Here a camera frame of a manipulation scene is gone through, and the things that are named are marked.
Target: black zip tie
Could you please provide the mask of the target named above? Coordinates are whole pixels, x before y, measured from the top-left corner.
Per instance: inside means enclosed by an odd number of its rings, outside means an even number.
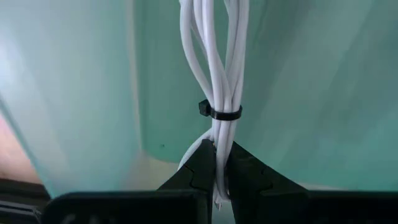
[[[220,121],[234,121],[239,119],[242,115],[242,106],[239,107],[238,111],[231,113],[217,112],[211,106],[208,100],[203,100],[199,103],[199,113],[203,116],[211,116],[214,119]]]

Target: cable bundle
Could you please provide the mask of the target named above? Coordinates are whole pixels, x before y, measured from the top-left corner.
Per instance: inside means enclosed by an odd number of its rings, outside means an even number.
[[[213,0],[180,0],[180,31],[188,64],[205,93],[210,106],[217,112],[230,113],[239,110],[243,91],[246,31],[249,20],[249,0],[224,0],[228,12],[228,39],[223,65],[216,46]],[[191,30],[209,65],[211,86],[198,63],[192,44]],[[215,142],[216,183],[213,199],[219,205],[229,200],[224,182],[224,167],[231,151],[236,129],[235,121],[212,119],[211,128],[202,134],[182,157],[180,165],[189,159],[202,139]]]

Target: white cable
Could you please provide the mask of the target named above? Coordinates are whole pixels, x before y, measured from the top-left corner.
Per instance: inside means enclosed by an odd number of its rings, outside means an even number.
[[[213,0],[180,0],[180,31],[188,64],[211,107],[218,112],[239,110],[243,92],[244,56],[249,18],[249,0],[224,0],[228,13],[228,39],[225,67],[217,51]],[[211,86],[201,69],[192,44],[191,29],[207,59]],[[184,154],[178,169],[186,163],[203,139],[215,142],[216,184],[213,199],[229,200],[224,182],[224,167],[231,151],[237,121],[212,120],[211,128],[202,134]]]

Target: black clamp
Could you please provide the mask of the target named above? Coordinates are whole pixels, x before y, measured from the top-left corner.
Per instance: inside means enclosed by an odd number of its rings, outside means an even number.
[[[208,100],[203,100],[199,103],[199,113],[203,116],[211,116],[214,119],[220,121],[234,121],[239,119],[242,115],[242,106],[239,107],[238,111],[232,113],[217,112],[211,106]]]

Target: wire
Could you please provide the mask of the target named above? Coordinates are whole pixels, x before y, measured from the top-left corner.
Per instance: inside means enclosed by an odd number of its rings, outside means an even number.
[[[180,0],[181,40],[188,64],[212,108],[219,112],[237,111],[243,92],[246,32],[249,21],[249,0],[224,0],[228,13],[228,38],[223,66],[216,45],[213,0]],[[191,30],[205,55],[210,71],[211,86],[201,69],[192,44]],[[182,157],[178,169],[195,152],[202,139],[215,142],[216,181],[213,200],[220,205],[229,200],[224,182],[224,167],[228,159],[237,121],[212,120],[211,128],[202,134]]]

